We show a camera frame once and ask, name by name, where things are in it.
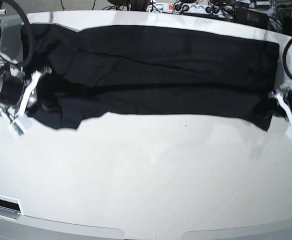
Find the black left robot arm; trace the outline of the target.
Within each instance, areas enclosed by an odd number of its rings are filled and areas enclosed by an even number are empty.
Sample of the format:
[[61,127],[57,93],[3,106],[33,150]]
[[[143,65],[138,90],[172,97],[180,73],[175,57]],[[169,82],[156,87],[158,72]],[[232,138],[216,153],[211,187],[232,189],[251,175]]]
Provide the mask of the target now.
[[288,119],[284,109],[280,106],[275,97],[276,94],[282,95],[284,103],[288,105],[292,113],[292,89],[286,87],[284,89],[276,89],[269,92],[267,98],[262,100],[261,103],[257,105],[254,110],[254,114],[261,118],[276,116]]

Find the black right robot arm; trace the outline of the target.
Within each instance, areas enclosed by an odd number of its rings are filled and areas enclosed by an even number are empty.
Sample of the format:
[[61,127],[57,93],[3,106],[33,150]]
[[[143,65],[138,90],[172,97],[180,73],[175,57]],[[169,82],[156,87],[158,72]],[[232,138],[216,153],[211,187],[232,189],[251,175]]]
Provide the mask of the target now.
[[3,3],[10,5],[23,22],[28,37],[28,55],[22,62],[13,63],[0,55],[0,116],[14,119],[24,116],[28,108],[36,101],[36,87],[39,80],[52,73],[48,66],[42,71],[34,71],[29,79],[25,78],[24,68],[28,66],[34,55],[34,36],[31,32],[30,22],[20,5],[14,0],[0,0],[0,42],[2,38],[1,15],[6,14]]

